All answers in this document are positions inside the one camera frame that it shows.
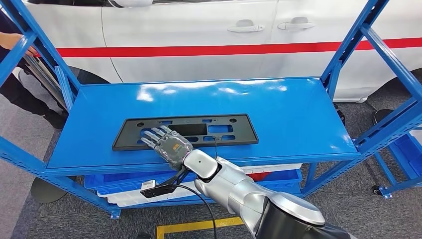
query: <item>white sticker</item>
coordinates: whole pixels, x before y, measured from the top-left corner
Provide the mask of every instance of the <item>white sticker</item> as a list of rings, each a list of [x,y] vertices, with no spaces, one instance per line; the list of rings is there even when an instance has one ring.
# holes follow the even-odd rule
[[[141,191],[153,187],[155,187],[155,179],[143,182],[141,186]]]

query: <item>blue shelf top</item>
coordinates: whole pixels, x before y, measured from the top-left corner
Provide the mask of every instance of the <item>blue shelf top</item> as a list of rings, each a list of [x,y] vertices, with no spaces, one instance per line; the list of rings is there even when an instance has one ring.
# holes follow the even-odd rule
[[[282,164],[290,156],[301,162],[360,155],[319,78],[107,84],[81,87],[47,172],[89,174],[90,167],[107,166],[168,171],[153,150],[112,151],[124,120],[225,114],[248,114],[259,138],[258,144],[218,147],[219,156],[239,166]],[[213,147],[201,150],[215,155]],[[268,158],[274,160],[262,163]]]

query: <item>gray carpet floor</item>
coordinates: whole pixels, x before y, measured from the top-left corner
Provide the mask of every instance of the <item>gray carpet floor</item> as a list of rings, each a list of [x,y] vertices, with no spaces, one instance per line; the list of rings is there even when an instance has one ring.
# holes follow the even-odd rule
[[[36,79],[22,83],[52,109],[57,104]],[[0,134],[37,158],[45,155],[53,127],[42,117],[12,105],[0,95]],[[33,176],[0,160],[0,239],[9,239],[31,187]]]
[[[397,83],[389,82],[374,93],[368,104],[339,104],[346,115],[346,127],[352,137],[371,127],[374,109],[394,109],[409,97],[407,91]],[[54,148],[58,133],[54,134],[45,159]],[[398,179],[404,176],[390,154],[383,150],[382,156]],[[321,164],[318,172],[332,164]],[[375,184],[389,185],[379,165],[373,158],[356,166],[329,183],[319,192],[307,197],[318,206],[326,220],[343,227],[359,239],[420,239],[422,238],[422,189],[411,188],[394,193],[392,199],[373,195]],[[216,219],[232,217],[223,208],[211,206]],[[51,204],[40,205],[31,198],[25,201],[24,209],[13,232],[13,239],[135,239],[140,232],[155,238],[156,227],[187,222],[209,220],[204,205],[161,207],[123,210],[120,220],[111,220],[109,215],[73,196]],[[252,238],[244,226],[217,229],[221,239]],[[166,234],[166,239],[210,239],[212,230]]]

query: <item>person's hand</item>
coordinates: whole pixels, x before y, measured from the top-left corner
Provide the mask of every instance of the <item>person's hand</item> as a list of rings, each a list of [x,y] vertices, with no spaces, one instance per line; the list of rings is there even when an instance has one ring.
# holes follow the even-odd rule
[[[11,50],[16,43],[20,40],[20,38],[22,37],[21,34],[17,34],[17,33],[0,33],[0,46],[3,47],[4,49],[7,50]],[[28,50],[25,52],[26,55],[28,56],[34,56],[37,55],[37,51],[30,46],[28,48]]]

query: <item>white car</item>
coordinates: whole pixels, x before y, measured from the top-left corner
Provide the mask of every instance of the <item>white car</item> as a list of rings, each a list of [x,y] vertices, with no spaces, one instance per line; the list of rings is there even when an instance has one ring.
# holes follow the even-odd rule
[[[66,63],[111,83],[319,76],[367,2],[30,1]],[[421,9],[421,0],[391,0],[373,26],[410,70],[422,67]],[[364,41],[335,99],[362,102],[394,77]]]

